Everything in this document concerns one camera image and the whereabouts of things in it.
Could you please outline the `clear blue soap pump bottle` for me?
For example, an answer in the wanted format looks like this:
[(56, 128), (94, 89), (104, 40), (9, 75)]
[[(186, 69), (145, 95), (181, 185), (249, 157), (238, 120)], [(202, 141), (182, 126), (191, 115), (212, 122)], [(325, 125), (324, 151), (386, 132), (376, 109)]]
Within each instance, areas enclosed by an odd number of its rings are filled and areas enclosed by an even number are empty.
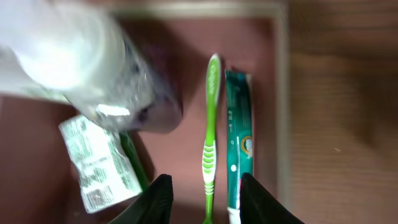
[(68, 103), (105, 129), (168, 133), (182, 109), (170, 82), (105, 10), (1, 2), (1, 91)]

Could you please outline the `green white toothbrush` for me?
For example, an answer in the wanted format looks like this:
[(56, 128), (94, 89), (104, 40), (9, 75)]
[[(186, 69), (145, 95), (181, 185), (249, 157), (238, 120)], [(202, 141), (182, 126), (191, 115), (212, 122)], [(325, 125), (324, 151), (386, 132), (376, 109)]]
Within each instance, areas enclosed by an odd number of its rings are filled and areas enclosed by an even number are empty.
[(221, 87), (221, 59), (213, 54), (206, 70), (206, 131), (202, 153), (202, 174), (205, 186), (205, 218), (202, 224), (213, 223), (213, 197), (216, 175), (216, 124)]

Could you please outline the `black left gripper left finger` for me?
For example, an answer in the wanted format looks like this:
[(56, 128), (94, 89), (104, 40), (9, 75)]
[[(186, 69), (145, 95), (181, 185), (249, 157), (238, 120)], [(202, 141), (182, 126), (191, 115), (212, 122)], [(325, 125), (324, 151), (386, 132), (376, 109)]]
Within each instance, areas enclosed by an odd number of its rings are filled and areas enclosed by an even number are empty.
[(173, 201), (172, 176), (161, 174), (109, 224), (169, 224)]

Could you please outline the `red green toothpaste tube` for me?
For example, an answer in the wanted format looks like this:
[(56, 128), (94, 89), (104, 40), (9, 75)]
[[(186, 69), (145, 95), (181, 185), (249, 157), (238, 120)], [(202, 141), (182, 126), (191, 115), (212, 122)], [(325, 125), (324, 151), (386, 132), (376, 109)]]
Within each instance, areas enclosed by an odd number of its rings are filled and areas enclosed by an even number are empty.
[(240, 220), (240, 186), (244, 173), (253, 173), (254, 143), (250, 76), (234, 70), (226, 75), (227, 180), (230, 224)]

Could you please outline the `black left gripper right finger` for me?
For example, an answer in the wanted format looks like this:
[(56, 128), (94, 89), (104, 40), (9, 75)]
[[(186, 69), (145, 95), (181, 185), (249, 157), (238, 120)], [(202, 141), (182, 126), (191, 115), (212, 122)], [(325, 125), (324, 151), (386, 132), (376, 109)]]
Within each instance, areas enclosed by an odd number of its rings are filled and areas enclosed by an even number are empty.
[(239, 200), (242, 224), (304, 224), (250, 173), (242, 175)]

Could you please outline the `green white labelled packet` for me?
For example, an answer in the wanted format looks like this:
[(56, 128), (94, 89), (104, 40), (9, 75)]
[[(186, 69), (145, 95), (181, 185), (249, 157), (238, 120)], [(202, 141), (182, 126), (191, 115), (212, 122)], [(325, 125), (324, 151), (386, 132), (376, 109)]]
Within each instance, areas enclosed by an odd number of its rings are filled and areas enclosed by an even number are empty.
[(82, 115), (58, 126), (78, 172), (87, 213), (96, 213), (143, 193), (149, 178), (128, 132), (103, 129)]

